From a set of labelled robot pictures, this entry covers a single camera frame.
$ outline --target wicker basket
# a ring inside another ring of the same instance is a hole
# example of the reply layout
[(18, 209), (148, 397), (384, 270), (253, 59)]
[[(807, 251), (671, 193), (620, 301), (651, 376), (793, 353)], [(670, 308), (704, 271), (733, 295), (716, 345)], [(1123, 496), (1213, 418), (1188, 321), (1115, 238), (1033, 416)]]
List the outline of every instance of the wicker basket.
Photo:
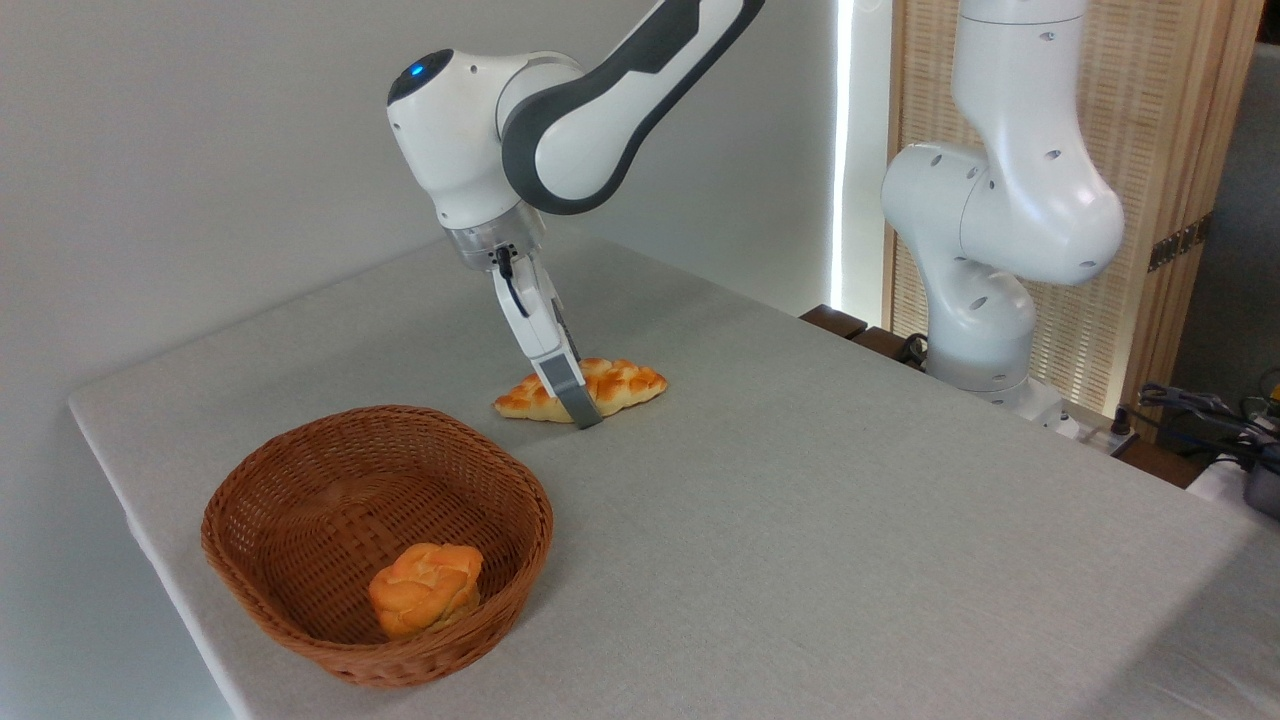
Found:
[[(205, 509), (209, 564), (273, 639), (358, 685), (443, 678), (516, 623), (547, 560), (552, 509), (538, 479), (492, 441), (420, 407), (349, 410), (256, 450)], [(479, 610), (388, 641), (367, 588), (419, 542), (484, 553)]]

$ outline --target cable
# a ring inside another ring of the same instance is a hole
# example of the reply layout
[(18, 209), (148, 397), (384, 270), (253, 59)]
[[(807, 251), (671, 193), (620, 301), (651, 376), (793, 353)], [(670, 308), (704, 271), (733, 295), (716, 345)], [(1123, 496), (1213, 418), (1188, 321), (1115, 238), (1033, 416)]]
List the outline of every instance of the cable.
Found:
[(1169, 434), (1170, 437), (1172, 437), (1175, 439), (1180, 439), (1183, 442), (1188, 442), (1190, 445), (1197, 445), (1197, 446), (1201, 446), (1201, 447), (1207, 447), (1210, 450), (1217, 450), (1220, 454), (1231, 455), (1234, 457), (1239, 457), (1239, 459), (1243, 459), (1243, 460), (1249, 460), (1251, 462), (1262, 462), (1262, 464), (1267, 465), (1268, 468), (1272, 464), (1280, 462), (1280, 455), (1276, 455), (1275, 451), (1270, 450), (1270, 447), (1275, 447), (1275, 446), (1266, 446), (1266, 447), (1262, 448), (1262, 452), (1256, 452), (1254, 448), (1257, 446), (1254, 446), (1254, 445), (1248, 445), (1248, 450), (1245, 450), (1244, 446), (1238, 445), (1238, 443), (1236, 445), (1228, 445), (1228, 443), (1215, 442), (1215, 441), (1211, 441), (1211, 439), (1198, 438), (1198, 437), (1194, 437), (1194, 436), (1188, 436), (1188, 434), (1180, 433), (1178, 430), (1174, 430), (1174, 429), (1166, 427), (1165, 424), (1160, 423), (1158, 420), (1153, 420), (1153, 419), (1143, 415), (1142, 413), (1138, 413), (1137, 410), (1133, 410), (1132, 407), (1129, 407), (1128, 410), (1129, 410), (1129, 414), (1133, 418), (1137, 418), (1137, 419), (1142, 420), (1143, 423), (1147, 423), (1148, 425), (1155, 427), (1157, 430), (1165, 432), (1166, 434)]
[(1171, 407), (1194, 414), (1206, 423), (1226, 428), (1235, 433), (1254, 430), (1270, 437), (1275, 434), (1254, 420), (1231, 411), (1222, 398), (1207, 392), (1188, 392), (1181, 388), (1147, 383), (1138, 393), (1138, 404), (1144, 407)]

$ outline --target table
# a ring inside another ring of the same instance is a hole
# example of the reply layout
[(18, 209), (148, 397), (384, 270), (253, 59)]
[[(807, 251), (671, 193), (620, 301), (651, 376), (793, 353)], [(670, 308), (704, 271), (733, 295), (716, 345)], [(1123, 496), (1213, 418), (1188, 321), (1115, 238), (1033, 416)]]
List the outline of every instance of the table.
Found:
[[(585, 430), (498, 418), (529, 368), (433, 245), (97, 380), (72, 409), (243, 717), (1274, 717), (1280, 533), (604, 241), (544, 254), (584, 355), (671, 389)], [(205, 564), (268, 438), (436, 407), (543, 482), (513, 632), (407, 691), (274, 644)]]

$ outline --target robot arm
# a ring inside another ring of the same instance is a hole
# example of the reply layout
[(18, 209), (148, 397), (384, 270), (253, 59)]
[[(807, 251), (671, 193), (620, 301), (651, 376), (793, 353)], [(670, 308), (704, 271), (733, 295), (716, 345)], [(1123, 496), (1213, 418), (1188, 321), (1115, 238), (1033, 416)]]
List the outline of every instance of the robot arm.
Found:
[(1124, 236), (1076, 118), (1085, 5), (963, 0), (952, 94), (986, 150), (913, 145), (882, 191), (928, 295), (929, 374), (1050, 425), (1061, 397), (1028, 377), (1036, 306), (1014, 274), (1088, 282)]
[(536, 209), (590, 210), (621, 184), (650, 129), (764, 0), (663, 0), (594, 70), (558, 53), (433, 53), (392, 85), (387, 114), (462, 261), (493, 275), (543, 386), (580, 428), (600, 421), (545, 269)]

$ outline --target braided bread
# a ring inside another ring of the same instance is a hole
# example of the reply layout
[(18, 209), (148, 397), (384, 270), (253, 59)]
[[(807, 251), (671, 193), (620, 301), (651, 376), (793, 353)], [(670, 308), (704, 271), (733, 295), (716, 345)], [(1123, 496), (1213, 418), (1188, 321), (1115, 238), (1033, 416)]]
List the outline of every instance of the braided bread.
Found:
[[(611, 363), (600, 357), (588, 357), (579, 364), (586, 391), (600, 416), (608, 418), (623, 407), (648, 402), (667, 389), (667, 378), (653, 368), (641, 368), (627, 360)], [(529, 375), (511, 392), (494, 401), (493, 407), (503, 418), (572, 423), (568, 410), (559, 398), (552, 397), (536, 374)]]
[(447, 628), (480, 606), (484, 559), (465, 544), (419, 543), (369, 584), (378, 624), (393, 641)]

